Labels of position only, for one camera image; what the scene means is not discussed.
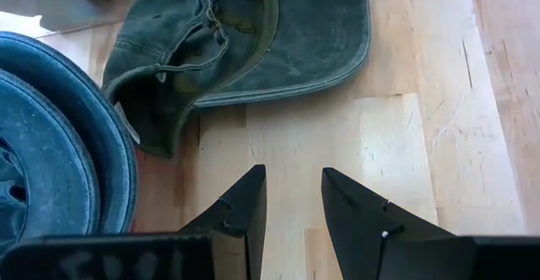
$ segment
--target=wood grain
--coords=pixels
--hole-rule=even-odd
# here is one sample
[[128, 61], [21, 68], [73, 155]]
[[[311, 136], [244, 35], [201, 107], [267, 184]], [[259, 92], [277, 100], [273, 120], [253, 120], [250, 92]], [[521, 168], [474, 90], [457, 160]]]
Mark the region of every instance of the wood grain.
[[[263, 279], [337, 279], [321, 202], [334, 167], [456, 234], [540, 230], [536, 0], [370, 0], [359, 76], [299, 98], [201, 110], [179, 153], [138, 153], [134, 230], [176, 230], [267, 166]], [[119, 25], [42, 39], [100, 83]]]

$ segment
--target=blue denim hat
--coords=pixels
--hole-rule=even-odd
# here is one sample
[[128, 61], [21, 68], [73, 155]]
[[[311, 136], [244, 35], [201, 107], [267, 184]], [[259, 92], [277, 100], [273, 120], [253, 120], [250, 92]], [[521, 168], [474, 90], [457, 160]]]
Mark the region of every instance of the blue denim hat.
[[133, 139], [175, 153], [193, 108], [305, 94], [356, 74], [368, 0], [137, 0], [105, 68]]
[[0, 32], [0, 255], [29, 237], [131, 227], [137, 167], [113, 106], [65, 56]]

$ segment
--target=denim bucket hat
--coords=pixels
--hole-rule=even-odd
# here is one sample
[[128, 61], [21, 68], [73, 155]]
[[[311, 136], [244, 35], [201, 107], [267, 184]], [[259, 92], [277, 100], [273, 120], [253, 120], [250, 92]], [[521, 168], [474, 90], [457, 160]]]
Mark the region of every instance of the denim bucket hat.
[[0, 32], [0, 255], [26, 238], [130, 229], [137, 167], [113, 106], [58, 51]]
[[193, 108], [331, 87], [369, 43], [368, 0], [137, 0], [103, 90], [139, 147], [170, 157]]

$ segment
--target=wooden floor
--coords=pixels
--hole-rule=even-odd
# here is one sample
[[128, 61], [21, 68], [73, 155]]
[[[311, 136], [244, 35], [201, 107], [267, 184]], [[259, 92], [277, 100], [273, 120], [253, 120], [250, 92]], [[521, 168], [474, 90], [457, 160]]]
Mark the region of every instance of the wooden floor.
[[[134, 230], [176, 230], [267, 166], [263, 279], [336, 279], [332, 166], [456, 234], [540, 234], [540, 0], [370, 0], [370, 58], [301, 98], [204, 110], [172, 160], [138, 153]], [[100, 82], [119, 25], [42, 40]]]

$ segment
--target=black plastic piece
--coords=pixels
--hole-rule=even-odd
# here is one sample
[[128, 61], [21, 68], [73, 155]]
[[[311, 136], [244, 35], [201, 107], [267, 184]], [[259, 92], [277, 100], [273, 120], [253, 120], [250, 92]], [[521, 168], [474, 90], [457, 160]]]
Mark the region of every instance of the black plastic piece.
[[178, 233], [28, 240], [0, 261], [0, 278], [260, 279], [266, 199], [256, 165]]
[[538, 237], [458, 237], [331, 168], [322, 200], [344, 280], [540, 278]]

